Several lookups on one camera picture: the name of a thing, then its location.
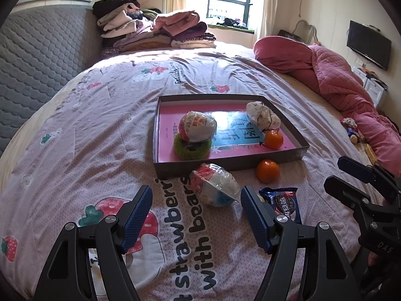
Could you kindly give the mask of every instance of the mandarin orange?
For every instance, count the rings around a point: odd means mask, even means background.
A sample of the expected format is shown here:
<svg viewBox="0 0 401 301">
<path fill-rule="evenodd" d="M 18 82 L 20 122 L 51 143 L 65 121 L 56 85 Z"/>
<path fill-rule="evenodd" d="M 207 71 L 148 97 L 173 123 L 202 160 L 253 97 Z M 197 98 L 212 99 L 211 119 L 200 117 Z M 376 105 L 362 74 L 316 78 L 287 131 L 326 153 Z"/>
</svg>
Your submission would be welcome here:
<svg viewBox="0 0 401 301">
<path fill-rule="evenodd" d="M 280 167 L 273 161 L 263 160 L 256 168 L 256 177 L 265 184 L 277 181 L 280 177 Z"/>
<path fill-rule="evenodd" d="M 265 144 L 271 149 L 279 149 L 284 143 L 283 135 L 278 130 L 269 130 L 265 135 Z"/>
</svg>

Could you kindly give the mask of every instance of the white cabinet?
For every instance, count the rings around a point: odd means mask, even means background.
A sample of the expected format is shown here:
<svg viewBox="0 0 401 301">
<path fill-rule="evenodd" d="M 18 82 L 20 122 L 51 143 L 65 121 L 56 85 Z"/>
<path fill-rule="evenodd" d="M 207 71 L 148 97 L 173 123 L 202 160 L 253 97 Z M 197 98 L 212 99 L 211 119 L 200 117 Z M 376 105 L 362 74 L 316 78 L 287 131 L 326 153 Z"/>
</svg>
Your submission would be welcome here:
<svg viewBox="0 0 401 301">
<path fill-rule="evenodd" d="M 352 72 L 362 80 L 363 86 L 365 87 L 366 81 L 368 81 L 368 78 L 366 78 L 366 73 L 360 70 L 357 66 L 352 67 Z"/>
<path fill-rule="evenodd" d="M 379 83 L 374 79 L 368 79 L 365 84 L 365 90 L 368 92 L 373 100 L 375 108 L 380 108 L 386 98 L 387 92 Z"/>
<path fill-rule="evenodd" d="M 372 98 L 374 107 L 377 109 L 380 108 L 386 98 L 387 89 L 374 79 L 368 79 L 366 73 L 360 70 L 357 66 L 352 67 L 352 72 L 362 80 L 363 88 L 365 88 Z"/>
</svg>

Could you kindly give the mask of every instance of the pink book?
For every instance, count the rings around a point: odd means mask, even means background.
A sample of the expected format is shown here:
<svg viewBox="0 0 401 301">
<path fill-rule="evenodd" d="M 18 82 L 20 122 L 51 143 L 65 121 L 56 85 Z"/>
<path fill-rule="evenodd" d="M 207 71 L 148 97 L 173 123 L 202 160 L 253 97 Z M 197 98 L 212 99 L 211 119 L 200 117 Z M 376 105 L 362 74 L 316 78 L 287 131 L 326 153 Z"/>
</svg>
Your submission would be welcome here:
<svg viewBox="0 0 401 301">
<path fill-rule="evenodd" d="M 159 163 L 181 161 L 174 152 L 173 142 L 175 135 L 178 134 L 178 125 L 181 118 L 189 111 L 207 113 L 217 121 L 217 132 L 212 139 L 212 148 L 207 159 L 295 149 L 294 144 L 283 131 L 281 131 L 281 134 L 283 135 L 284 143 L 279 149 L 270 149 L 264 146 L 264 134 L 256 125 L 250 123 L 245 108 L 246 104 L 161 105 L 158 146 Z"/>
</svg>

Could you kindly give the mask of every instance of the wall outlet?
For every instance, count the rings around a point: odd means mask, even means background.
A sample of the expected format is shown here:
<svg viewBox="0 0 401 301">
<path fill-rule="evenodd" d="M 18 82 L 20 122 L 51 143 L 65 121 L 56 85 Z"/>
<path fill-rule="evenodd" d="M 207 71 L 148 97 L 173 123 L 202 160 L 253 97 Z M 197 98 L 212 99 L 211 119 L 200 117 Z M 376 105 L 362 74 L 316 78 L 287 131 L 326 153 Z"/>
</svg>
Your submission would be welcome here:
<svg viewBox="0 0 401 301">
<path fill-rule="evenodd" d="M 363 61 L 360 60 L 360 59 L 356 59 L 355 64 L 356 64 L 357 66 L 362 67 L 362 68 L 364 68 L 364 67 L 366 66 L 366 64 L 364 64 Z"/>
</svg>

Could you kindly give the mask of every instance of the plastic bag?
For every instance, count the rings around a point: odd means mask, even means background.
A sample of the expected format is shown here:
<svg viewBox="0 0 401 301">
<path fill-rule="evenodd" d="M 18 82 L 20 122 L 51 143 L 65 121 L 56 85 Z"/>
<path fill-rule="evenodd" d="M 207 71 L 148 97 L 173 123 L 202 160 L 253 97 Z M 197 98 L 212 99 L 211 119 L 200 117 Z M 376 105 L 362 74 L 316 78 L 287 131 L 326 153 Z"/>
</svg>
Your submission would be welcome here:
<svg viewBox="0 0 401 301">
<path fill-rule="evenodd" d="M 280 118 L 262 102 L 250 102 L 247 104 L 247 115 L 252 124 L 260 130 L 278 129 L 281 126 Z"/>
<path fill-rule="evenodd" d="M 234 177 L 216 164 L 203 163 L 190 175 L 192 191 L 200 195 L 200 200 L 207 205 L 224 207 L 239 201 L 241 187 Z"/>
<path fill-rule="evenodd" d="M 259 190 L 260 196 L 268 202 L 277 215 L 288 216 L 296 224 L 302 224 L 296 197 L 298 188 L 272 189 L 266 187 Z"/>
<path fill-rule="evenodd" d="M 188 112 L 178 126 L 180 137 L 184 141 L 199 142 L 210 139 L 217 130 L 214 117 L 201 112 Z"/>
</svg>

